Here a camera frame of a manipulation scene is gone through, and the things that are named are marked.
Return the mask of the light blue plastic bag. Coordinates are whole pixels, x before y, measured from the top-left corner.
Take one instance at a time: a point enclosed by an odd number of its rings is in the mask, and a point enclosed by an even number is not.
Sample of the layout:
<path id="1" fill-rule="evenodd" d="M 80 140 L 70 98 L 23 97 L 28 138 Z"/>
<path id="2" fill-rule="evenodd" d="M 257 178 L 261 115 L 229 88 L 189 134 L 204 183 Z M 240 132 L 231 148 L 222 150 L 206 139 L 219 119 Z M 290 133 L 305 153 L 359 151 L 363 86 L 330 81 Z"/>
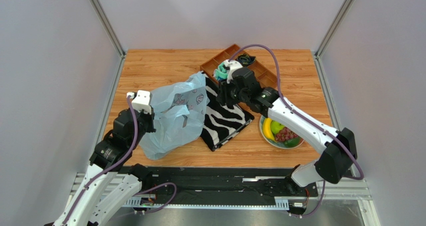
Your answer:
<path id="1" fill-rule="evenodd" d="M 210 102 L 206 85 L 205 75 L 198 72 L 185 82 L 151 91 L 156 132 L 145 134 L 139 143 L 148 159 L 161 159 L 200 137 Z"/>

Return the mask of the purple grapes bunch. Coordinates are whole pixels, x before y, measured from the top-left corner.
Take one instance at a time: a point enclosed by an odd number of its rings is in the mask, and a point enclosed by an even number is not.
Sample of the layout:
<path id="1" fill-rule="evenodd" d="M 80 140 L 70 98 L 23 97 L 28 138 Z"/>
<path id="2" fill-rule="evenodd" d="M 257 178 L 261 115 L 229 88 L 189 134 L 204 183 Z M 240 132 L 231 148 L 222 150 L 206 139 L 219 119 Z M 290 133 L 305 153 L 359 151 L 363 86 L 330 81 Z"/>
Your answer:
<path id="1" fill-rule="evenodd" d="M 296 139 L 298 137 L 299 136 L 296 133 L 294 133 L 287 127 L 284 127 L 278 133 L 275 134 L 274 139 L 277 142 L 286 142 L 292 139 Z"/>

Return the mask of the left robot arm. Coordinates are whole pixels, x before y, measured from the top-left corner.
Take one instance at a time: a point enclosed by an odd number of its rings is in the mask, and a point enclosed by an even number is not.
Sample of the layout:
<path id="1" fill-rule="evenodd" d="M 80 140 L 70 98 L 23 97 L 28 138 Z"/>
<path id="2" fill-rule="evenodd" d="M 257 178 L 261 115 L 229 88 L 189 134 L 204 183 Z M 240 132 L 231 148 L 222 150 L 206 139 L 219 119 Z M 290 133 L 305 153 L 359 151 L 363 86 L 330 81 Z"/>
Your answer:
<path id="1" fill-rule="evenodd" d="M 89 159 L 83 181 L 69 205 L 52 225 L 106 225 L 112 216 L 145 186 L 153 173 L 141 164 L 129 168 L 124 178 L 106 197 L 110 182 L 124 170 L 124 163 L 146 133 L 155 132 L 151 106 L 122 110 Z"/>

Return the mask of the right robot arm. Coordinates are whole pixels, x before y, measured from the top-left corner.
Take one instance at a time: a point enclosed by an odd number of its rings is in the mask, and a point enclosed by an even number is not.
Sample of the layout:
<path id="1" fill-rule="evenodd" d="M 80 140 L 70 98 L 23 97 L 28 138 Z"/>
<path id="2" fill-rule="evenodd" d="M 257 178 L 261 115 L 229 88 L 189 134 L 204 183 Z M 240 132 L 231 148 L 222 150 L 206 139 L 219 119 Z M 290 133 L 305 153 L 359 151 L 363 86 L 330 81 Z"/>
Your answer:
<path id="1" fill-rule="evenodd" d="M 278 90 L 261 87 L 249 68 L 236 69 L 227 79 L 219 80 L 217 101 L 222 105 L 245 103 L 252 111 L 289 128 L 320 154 L 319 159 L 293 169 L 290 178 L 299 187 L 321 180 L 337 184 L 356 163 L 356 141 L 351 130 L 322 124 L 282 99 Z"/>

